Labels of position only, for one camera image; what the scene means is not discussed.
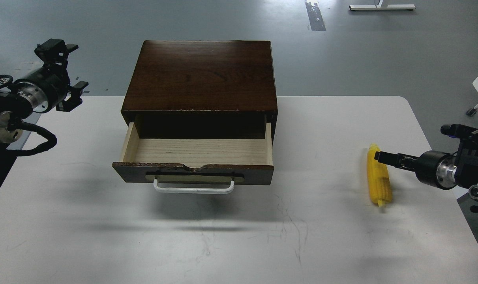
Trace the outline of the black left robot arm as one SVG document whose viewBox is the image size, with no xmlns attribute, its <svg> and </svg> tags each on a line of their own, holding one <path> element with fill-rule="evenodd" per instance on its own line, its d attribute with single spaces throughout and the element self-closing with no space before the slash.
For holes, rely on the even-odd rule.
<svg viewBox="0 0 478 284">
<path fill-rule="evenodd" d="M 0 151 L 14 157 L 33 156 L 55 147 L 57 137 L 45 128 L 25 122 L 33 113 L 44 114 L 53 108 L 70 112 L 82 104 L 82 93 L 88 82 L 71 86 L 67 71 L 68 57 L 78 45 L 51 38 L 35 48 L 35 55 L 43 65 L 17 80 L 0 74 Z M 46 139 L 30 150 L 11 150 L 23 131 L 37 133 Z"/>
</svg>

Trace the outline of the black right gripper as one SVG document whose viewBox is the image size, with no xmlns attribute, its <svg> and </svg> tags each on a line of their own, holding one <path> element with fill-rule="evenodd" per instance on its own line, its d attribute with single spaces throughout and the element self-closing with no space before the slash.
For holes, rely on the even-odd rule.
<svg viewBox="0 0 478 284">
<path fill-rule="evenodd" d="M 450 153 L 427 151 L 417 157 L 376 151 L 374 159 L 381 164 L 415 172 L 416 178 L 425 185 L 444 190 L 456 186 L 456 157 Z"/>
</svg>

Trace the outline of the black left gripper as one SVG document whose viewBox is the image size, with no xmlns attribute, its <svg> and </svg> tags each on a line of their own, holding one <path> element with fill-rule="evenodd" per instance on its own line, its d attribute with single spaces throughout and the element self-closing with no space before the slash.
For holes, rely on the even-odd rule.
<svg viewBox="0 0 478 284">
<path fill-rule="evenodd" d="M 82 104 L 83 89 L 89 83 L 80 81 L 70 86 L 67 70 L 68 57 L 77 50 L 77 44 L 66 44 L 64 40 L 50 38 L 35 48 L 35 55 L 43 62 L 43 68 L 14 81 L 14 90 L 32 105 L 35 113 L 48 113 L 53 108 L 70 112 Z"/>
</svg>

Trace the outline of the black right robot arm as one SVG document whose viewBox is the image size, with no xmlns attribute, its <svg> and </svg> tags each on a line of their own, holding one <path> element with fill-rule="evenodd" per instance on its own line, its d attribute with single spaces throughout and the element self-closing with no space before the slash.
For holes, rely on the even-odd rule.
<svg viewBox="0 0 478 284">
<path fill-rule="evenodd" d="M 373 150 L 372 158 L 381 164 L 414 172 L 425 185 L 444 190 L 456 186 L 468 189 L 470 198 L 478 202 L 478 128 L 445 124 L 440 132 L 459 139 L 455 153 L 430 150 L 417 157 Z M 478 205 L 471 206 L 470 211 L 478 213 Z"/>
</svg>

